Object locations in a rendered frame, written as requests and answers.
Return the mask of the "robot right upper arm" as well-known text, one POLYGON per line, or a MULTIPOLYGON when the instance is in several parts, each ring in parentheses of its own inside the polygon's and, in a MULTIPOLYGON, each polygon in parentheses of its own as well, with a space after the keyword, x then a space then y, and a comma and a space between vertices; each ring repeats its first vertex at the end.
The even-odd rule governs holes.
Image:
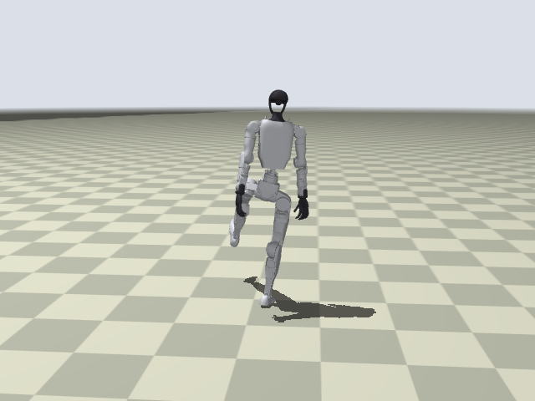
POLYGON ((306 131, 303 127, 298 125, 293 125, 294 127, 294 134, 293 136, 296 138, 295 140, 295 150, 297 157, 293 158, 293 165, 296 168, 305 167, 306 160, 305 160, 305 153, 306 153, 306 131))

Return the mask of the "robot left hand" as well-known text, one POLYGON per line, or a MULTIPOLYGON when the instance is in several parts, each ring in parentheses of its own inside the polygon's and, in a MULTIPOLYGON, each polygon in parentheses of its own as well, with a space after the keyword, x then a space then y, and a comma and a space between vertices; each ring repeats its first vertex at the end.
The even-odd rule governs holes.
POLYGON ((235 191, 235 193, 237 194, 237 196, 236 196, 237 214, 239 216, 241 216, 241 217, 245 217, 244 214, 247 214, 247 213, 243 212, 243 210, 242 210, 242 195, 245 194, 244 190, 245 190, 245 185, 244 184, 240 184, 238 191, 235 191))

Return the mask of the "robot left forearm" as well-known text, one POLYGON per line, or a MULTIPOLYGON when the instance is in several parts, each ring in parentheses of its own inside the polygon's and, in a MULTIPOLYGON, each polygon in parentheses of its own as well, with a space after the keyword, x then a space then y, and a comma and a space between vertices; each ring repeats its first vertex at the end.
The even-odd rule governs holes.
POLYGON ((237 176, 237 184, 236 184, 236 190, 238 191, 239 185, 244 184, 245 189, 247 188, 247 177, 248 177, 248 171, 250 170, 250 165, 247 163, 244 163, 245 160, 245 152, 242 152, 240 154, 240 161, 239 161, 239 171, 237 176))

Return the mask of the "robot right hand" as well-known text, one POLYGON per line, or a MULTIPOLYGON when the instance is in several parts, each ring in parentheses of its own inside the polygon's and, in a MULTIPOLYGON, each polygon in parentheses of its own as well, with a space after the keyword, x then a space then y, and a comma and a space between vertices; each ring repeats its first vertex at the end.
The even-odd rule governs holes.
POLYGON ((303 220, 308 217, 308 202, 306 200, 307 197, 308 197, 308 192, 306 189, 303 190, 303 196, 298 195, 298 198, 299 198, 298 205, 293 211, 293 212, 296 212, 296 210, 299 208, 299 213, 296 219, 300 217, 299 220, 303 220))

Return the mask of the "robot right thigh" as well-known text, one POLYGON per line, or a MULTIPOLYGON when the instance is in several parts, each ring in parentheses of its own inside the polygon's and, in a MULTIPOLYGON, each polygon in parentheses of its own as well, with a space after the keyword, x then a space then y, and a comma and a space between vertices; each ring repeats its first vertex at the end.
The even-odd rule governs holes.
POLYGON ((267 244, 267 255, 274 258, 278 245, 283 247, 284 237, 288 228, 289 216, 291 211, 291 198, 282 191, 278 191, 275 200, 275 216, 273 221, 273 238, 267 244))

